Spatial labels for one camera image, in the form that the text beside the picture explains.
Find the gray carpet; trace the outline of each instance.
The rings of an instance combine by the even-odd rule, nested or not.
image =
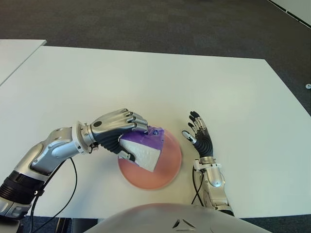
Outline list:
[[[0,38],[261,58],[311,114],[311,30],[266,0],[1,0]],[[311,232],[310,216],[247,221],[275,233]]]

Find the black cable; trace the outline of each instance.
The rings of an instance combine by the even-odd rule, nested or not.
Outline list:
[[[201,205],[204,206],[204,204],[203,204],[203,202],[202,202],[202,200],[201,200],[200,194],[199,194],[199,191],[200,191],[200,189],[201,189],[201,187],[202,187],[202,183],[203,183],[203,179],[204,179],[204,173],[203,173],[202,171],[200,171],[200,172],[202,173],[202,178],[201,178],[200,186],[199,186],[199,188],[197,189],[197,188],[196,188],[196,185],[195,185],[195,180],[194,180],[194,171],[195,171],[195,170],[194,170],[194,167],[192,167],[192,182],[193,182],[193,186],[194,186],[194,190],[195,190],[195,196],[194,196],[194,198],[193,198],[193,200],[192,200],[192,202],[191,202],[191,205],[194,203],[195,198],[198,197],[198,199],[199,199]]]
[[[42,227],[44,227],[46,224],[48,224],[49,222],[51,222],[57,215],[59,215],[70,203],[75,191],[76,191],[76,188],[77,188],[77,183],[78,183],[78,174],[77,174],[77,168],[73,162],[73,159],[70,158],[71,162],[72,162],[72,165],[73,165],[73,168],[74,168],[74,173],[75,173],[75,177],[76,177],[76,181],[75,181],[75,185],[74,185],[74,190],[72,192],[72,195],[71,197],[69,198],[68,202],[66,203],[66,205],[57,213],[55,214],[53,217],[51,217],[48,221],[46,221],[45,223],[43,223],[39,228],[37,228],[36,230],[34,230],[32,233],[35,233],[37,232],[38,230],[40,230]]]
[[[63,165],[63,163],[65,162],[65,160],[58,165],[58,167],[55,169],[55,171],[52,173],[52,175],[47,179],[47,181],[44,183],[44,185],[42,186],[42,190],[44,190],[44,188],[47,186],[47,184],[50,182],[50,180],[53,178],[53,176],[55,175],[55,173],[60,169],[60,167]],[[37,204],[37,201],[39,199],[40,196],[36,196],[33,205],[31,207],[31,212],[30,212],[30,229],[29,229],[29,233],[32,233],[33,231],[33,227],[34,227],[34,211],[35,211],[35,205]]]

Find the robotic hand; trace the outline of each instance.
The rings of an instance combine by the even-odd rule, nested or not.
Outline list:
[[[76,154],[92,153],[102,145],[125,159],[135,161],[135,155],[119,144],[123,133],[147,133],[148,123],[127,109],[101,116],[93,123],[59,128],[48,138],[33,146],[0,186],[0,218],[21,219],[36,196],[43,194],[44,183],[66,159]]]
[[[213,144],[207,127],[196,112],[190,112],[189,118],[194,123],[188,125],[195,136],[185,130],[182,131],[182,135],[193,144],[200,155],[200,160],[194,160],[193,167],[203,173],[204,205],[233,216],[224,190],[225,180],[220,172],[221,165],[215,163]]]

